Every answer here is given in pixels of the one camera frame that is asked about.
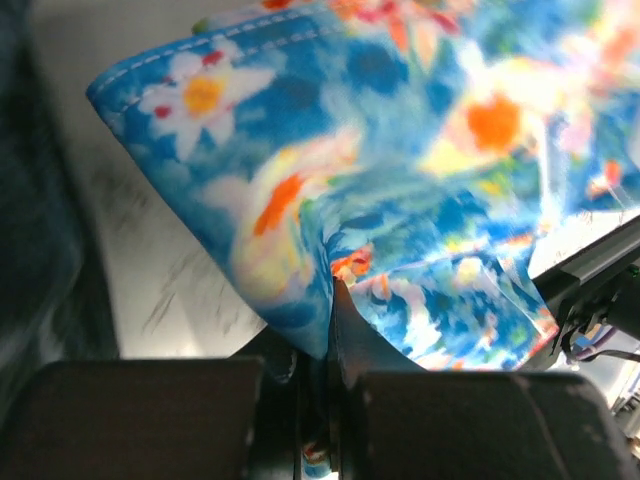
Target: stitching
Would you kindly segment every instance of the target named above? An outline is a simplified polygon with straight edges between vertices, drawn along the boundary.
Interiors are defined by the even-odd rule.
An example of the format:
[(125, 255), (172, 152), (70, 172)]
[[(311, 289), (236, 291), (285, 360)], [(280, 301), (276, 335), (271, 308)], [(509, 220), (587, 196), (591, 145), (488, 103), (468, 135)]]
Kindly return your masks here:
[[(327, 12), (327, 11), (336, 11), (336, 10), (340, 10), (343, 8), (347, 8), (353, 4), (359, 4), (359, 3), (363, 3), (366, 0), (341, 0), (339, 3), (334, 3), (333, 8), (330, 8), (328, 4), (326, 3), (320, 3), (318, 5), (314, 5), (313, 7), (307, 5), (307, 6), (302, 6), (302, 7), (298, 7), (296, 10), (291, 10), (289, 12), (286, 13), (281, 13), (281, 14), (275, 14), (272, 15), (270, 17), (262, 17), (260, 19), (256, 19), (254, 21), (254, 23), (247, 23), (245, 25), (242, 26), (233, 26), (233, 27), (229, 27), (225, 30), (224, 33), (222, 32), (217, 32), (213, 35), (211, 35), (210, 37), (206, 37), (206, 38), (199, 38), (198, 40), (195, 40), (193, 42), (189, 42), (189, 43), (185, 43), (184, 45), (181, 45), (179, 47), (177, 47), (177, 50), (179, 51), (187, 51), (190, 50), (194, 47), (197, 46), (201, 46), (204, 45), (206, 43), (212, 43), (215, 41), (219, 41), (221, 39), (226, 39), (226, 38), (230, 38), (233, 37), (235, 35), (238, 35), (242, 32), (248, 32), (251, 30), (259, 30), (260, 28), (263, 27), (267, 27), (269, 25), (272, 25), (274, 23), (280, 23), (280, 22), (284, 22), (287, 20), (294, 20), (296, 18), (300, 18), (302, 16), (310, 16), (310, 15), (314, 15), (317, 13), (323, 13), (323, 12)], [(117, 78), (120, 78), (122, 75), (125, 75), (126, 73), (132, 72), (133, 70), (136, 70), (138, 68), (140, 68), (143, 64), (149, 64), (152, 62), (155, 62), (157, 60), (160, 60), (161, 58), (164, 57), (168, 57), (173, 55), (176, 52), (176, 49), (167, 49), (162, 53), (159, 53), (157, 55), (152, 55), (148, 58), (145, 58), (142, 61), (136, 62), (133, 65), (131, 65), (129, 68), (120, 70), (119, 72), (117, 72), (115, 75), (107, 78), (103, 83), (101, 83), (95, 90), (95, 93), (92, 96), (92, 101), (95, 101), (98, 96), (100, 95), (100, 93), (107, 87), (109, 86), (111, 83), (113, 83)]]
[[(234, 58), (233, 60), (237, 60), (239, 58), (244, 58), (244, 57), (249, 57), (251, 55), (255, 55), (261, 51), (268, 51), (268, 50), (272, 50), (276, 47), (281, 47), (284, 45), (287, 45), (289, 43), (298, 43), (304, 40), (312, 40), (314, 38), (323, 36), (323, 35), (330, 35), (332, 33), (341, 33), (344, 32), (345, 27), (342, 25), (335, 25), (333, 27), (322, 27), (318, 30), (309, 30), (305, 33), (294, 33), (293, 35), (291, 35), (288, 38), (279, 38), (277, 40), (273, 40), (273, 41), (269, 41), (266, 42), (265, 44), (263, 44), (261, 47), (252, 47), (252, 48), (248, 48), (246, 51), (244, 52), (239, 52)], [(211, 67), (211, 66), (202, 66), (197, 68), (196, 70), (192, 71), (192, 72), (188, 72), (184, 75), (181, 75), (179, 77), (175, 77), (172, 79), (173, 82), (181, 82), (184, 80), (188, 80), (189, 78), (193, 78), (194, 76), (198, 75), (200, 72), (212, 69), (215, 67)], [(122, 76), (125, 73), (127, 73), (127, 70), (120, 70), (118, 73), (116, 73), (116, 75), (114, 75), (114, 77), (112, 77), (114, 80), (117, 76)], [(136, 95), (134, 97), (132, 97), (127, 104), (119, 111), (119, 112), (115, 112), (118, 115), (122, 115), (124, 114), (127, 110), (129, 110), (131, 107), (133, 107), (134, 105), (140, 103), (142, 101), (142, 99), (148, 95), (151, 95), (153, 93), (155, 93), (158, 89), (164, 87), (166, 84), (165, 83), (159, 83), (157, 85), (154, 85), (153, 87), (149, 87), (146, 90), (144, 90), (142, 92), (142, 94), (140, 95)]]

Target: table surface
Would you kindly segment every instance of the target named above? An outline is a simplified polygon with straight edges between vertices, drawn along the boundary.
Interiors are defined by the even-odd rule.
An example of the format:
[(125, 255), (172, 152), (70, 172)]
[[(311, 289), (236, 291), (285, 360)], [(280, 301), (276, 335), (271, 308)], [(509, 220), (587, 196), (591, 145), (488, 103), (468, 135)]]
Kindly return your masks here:
[[(99, 120), (84, 92), (118, 60), (188, 37), (224, 0), (40, 0), (32, 28), (95, 221), (126, 358), (226, 357), (264, 326)], [(235, 6), (251, 3), (236, 0)], [(537, 276), (640, 214), (585, 214), (540, 242)]]

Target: dark gray fabric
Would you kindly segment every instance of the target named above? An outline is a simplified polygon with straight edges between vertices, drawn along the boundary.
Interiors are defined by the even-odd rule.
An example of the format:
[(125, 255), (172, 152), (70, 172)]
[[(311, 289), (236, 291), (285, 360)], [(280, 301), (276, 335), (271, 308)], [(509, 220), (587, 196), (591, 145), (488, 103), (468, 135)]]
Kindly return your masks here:
[(0, 0), (0, 424), (42, 365), (118, 356), (100, 257), (29, 52), (27, 8)]

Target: white surface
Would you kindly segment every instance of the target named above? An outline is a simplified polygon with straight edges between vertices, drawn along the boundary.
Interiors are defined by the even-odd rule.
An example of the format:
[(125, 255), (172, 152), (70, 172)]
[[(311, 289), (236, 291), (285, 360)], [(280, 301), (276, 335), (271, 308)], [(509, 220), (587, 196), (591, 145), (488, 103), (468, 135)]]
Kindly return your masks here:
[[(189, 36), (223, 0), (40, 0), (36, 50), (93, 213), (125, 357), (227, 356), (263, 326), (98, 119), (84, 91), (114, 62)], [(637, 214), (587, 215), (536, 250), (537, 275)]]

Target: white flower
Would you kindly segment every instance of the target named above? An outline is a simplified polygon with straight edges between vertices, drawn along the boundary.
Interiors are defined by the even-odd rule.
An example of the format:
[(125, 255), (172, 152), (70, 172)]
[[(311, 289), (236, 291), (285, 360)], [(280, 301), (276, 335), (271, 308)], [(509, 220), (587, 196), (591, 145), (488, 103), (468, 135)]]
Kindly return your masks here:
[(270, 69), (234, 68), (237, 47), (225, 42), (205, 56), (184, 52), (171, 61), (170, 83), (153, 85), (139, 109), (153, 115), (153, 135), (176, 135), (176, 155), (186, 161), (202, 130), (224, 144), (235, 130), (235, 107), (266, 88), (274, 79)]

